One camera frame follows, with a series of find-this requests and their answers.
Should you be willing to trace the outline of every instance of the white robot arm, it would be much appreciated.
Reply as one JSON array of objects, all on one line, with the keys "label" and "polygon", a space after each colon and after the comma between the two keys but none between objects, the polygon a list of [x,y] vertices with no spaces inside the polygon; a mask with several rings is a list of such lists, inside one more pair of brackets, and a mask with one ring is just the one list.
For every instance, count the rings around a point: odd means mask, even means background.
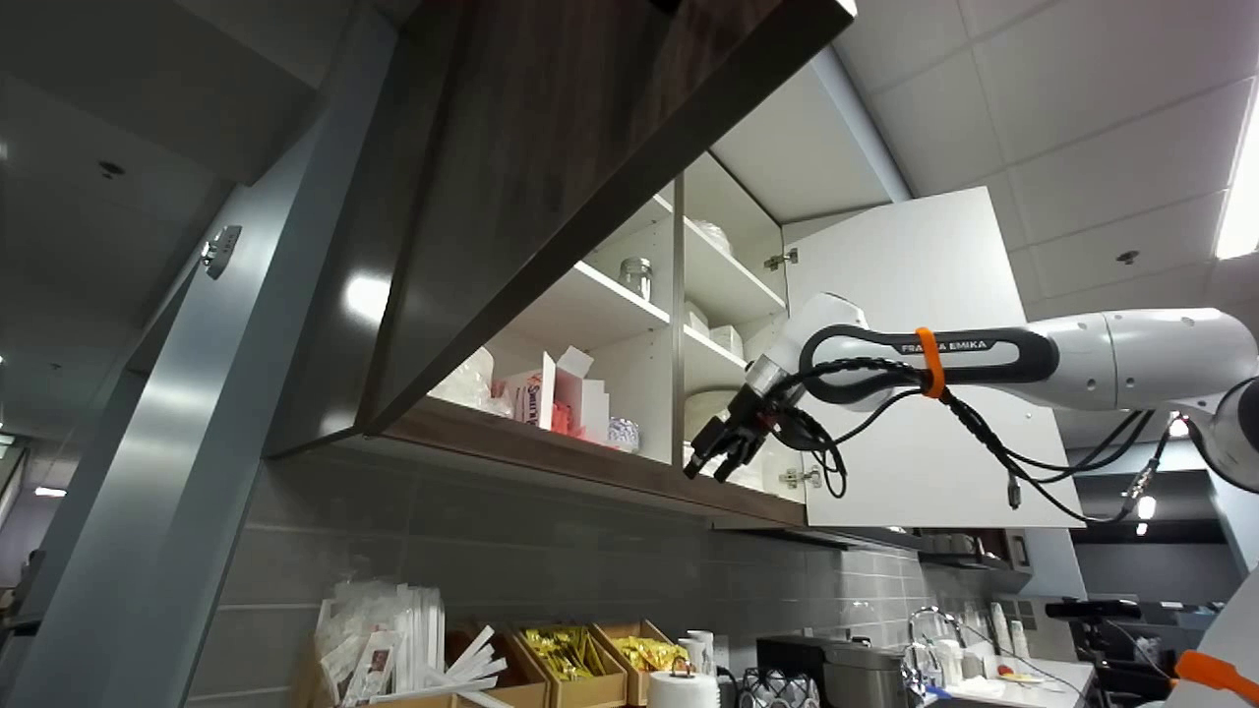
[{"label": "white robot arm", "polygon": [[690,477],[720,456],[716,479],[729,479],[767,432],[805,447],[818,428],[793,412],[801,393],[871,406],[897,384],[942,395],[944,381],[994,384],[1054,410],[1182,410],[1204,461],[1259,492],[1259,348],[1224,310],[1107,310],[1027,325],[877,334],[838,294],[818,294],[784,325],[729,412],[694,440]]}]

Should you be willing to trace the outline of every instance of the shelf underside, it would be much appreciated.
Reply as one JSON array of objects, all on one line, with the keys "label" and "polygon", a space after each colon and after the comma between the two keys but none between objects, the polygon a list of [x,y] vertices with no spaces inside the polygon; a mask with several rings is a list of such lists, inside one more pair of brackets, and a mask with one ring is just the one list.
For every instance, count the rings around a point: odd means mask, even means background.
[{"label": "shelf underside", "polygon": [[550,482],[644,507],[694,511],[723,528],[801,529],[801,503],[730,482],[683,479],[668,464],[556,436],[450,399],[414,406],[382,436],[430,450],[450,450],[452,461],[485,464],[487,471],[511,477],[518,482]]}]

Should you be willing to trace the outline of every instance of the box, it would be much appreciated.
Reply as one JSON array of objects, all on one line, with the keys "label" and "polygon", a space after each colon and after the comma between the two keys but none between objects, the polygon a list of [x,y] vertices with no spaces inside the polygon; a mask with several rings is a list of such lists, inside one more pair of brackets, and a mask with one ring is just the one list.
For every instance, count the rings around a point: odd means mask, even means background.
[{"label": "box", "polygon": [[628,680],[627,680],[627,702],[650,702],[650,696],[652,696],[652,671],[637,671],[637,669],[628,664],[628,656],[619,650],[619,638],[668,641],[668,638],[661,634],[661,625],[652,625],[652,621],[627,621],[627,625],[605,625],[605,621],[597,621],[597,625],[595,625],[595,638],[612,652],[612,659],[619,659],[620,671],[628,675]]},{"label": "box", "polygon": [[627,671],[612,659],[612,652],[595,638],[595,627],[586,625],[547,625],[538,634],[576,634],[581,641],[590,641],[590,664],[597,669],[597,675],[581,675],[581,680],[557,680],[547,671],[547,664],[527,650],[522,627],[511,634],[511,641],[522,650],[522,656],[547,675],[550,683],[550,702],[556,708],[620,708],[627,702]]},{"label": "box", "polygon": [[543,352],[538,369],[511,374],[502,395],[511,415],[563,436],[595,443],[609,440],[609,393],[605,381],[586,378],[590,352],[568,344],[557,356]]},{"label": "box", "polygon": [[[459,656],[472,646],[477,634],[450,634],[443,638],[443,656]],[[506,659],[506,671],[500,671],[500,688],[493,688],[487,696],[511,702],[511,708],[550,708],[550,683],[538,671],[538,664],[527,656],[522,646],[515,646],[506,634],[496,634],[487,641],[496,650],[496,656]]]},{"label": "box", "polygon": [[[458,656],[472,638],[450,634],[450,656]],[[493,638],[496,656],[506,659],[502,683],[487,696],[511,702],[511,708],[550,708],[550,683],[543,669],[502,634]],[[295,688],[290,708],[337,708],[313,650],[304,659],[304,680]],[[472,708],[463,696],[403,696],[403,701],[375,701],[375,708]]]},{"label": "box", "polygon": [[[341,708],[313,659],[313,650],[304,659],[290,708]],[[378,701],[378,708],[459,708],[459,696]]]}]

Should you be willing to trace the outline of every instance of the white wall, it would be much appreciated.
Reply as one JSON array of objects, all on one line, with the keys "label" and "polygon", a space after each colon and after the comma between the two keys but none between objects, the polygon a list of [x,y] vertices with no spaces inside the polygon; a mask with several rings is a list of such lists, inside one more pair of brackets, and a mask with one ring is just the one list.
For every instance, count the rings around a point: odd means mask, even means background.
[{"label": "white wall", "polygon": [[1065,528],[1031,528],[1027,554],[1031,554],[1031,583],[1023,585],[1023,599],[1086,599],[1091,593]]}]

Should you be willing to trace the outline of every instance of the ceiling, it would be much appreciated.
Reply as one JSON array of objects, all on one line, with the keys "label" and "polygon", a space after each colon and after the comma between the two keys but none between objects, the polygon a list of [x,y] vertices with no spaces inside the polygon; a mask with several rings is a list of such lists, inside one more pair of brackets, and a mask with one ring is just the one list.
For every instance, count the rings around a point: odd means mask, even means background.
[{"label": "ceiling", "polygon": [[90,436],[228,187],[319,106],[357,3],[0,0],[3,432]]},{"label": "ceiling", "polygon": [[[1094,517],[1111,517],[1120,507],[1120,492],[1128,486],[1128,477],[1078,477],[1078,500],[1083,511]],[[1214,511],[1214,486],[1208,471],[1178,471],[1178,477],[1151,477],[1144,495],[1155,495],[1155,511],[1148,517],[1148,529],[1137,533],[1137,513],[1113,528],[1078,528],[1078,541],[1224,541],[1218,511]]]},{"label": "ceiling", "polygon": [[[90,432],[205,218],[319,106],[355,9],[0,0],[3,428]],[[1214,301],[1259,331],[1259,258],[1212,258],[1256,0],[862,0],[834,54],[914,197],[991,187],[1031,317]],[[779,218],[885,201],[805,69],[716,152]],[[1064,415],[1065,440],[1096,423]]]}]

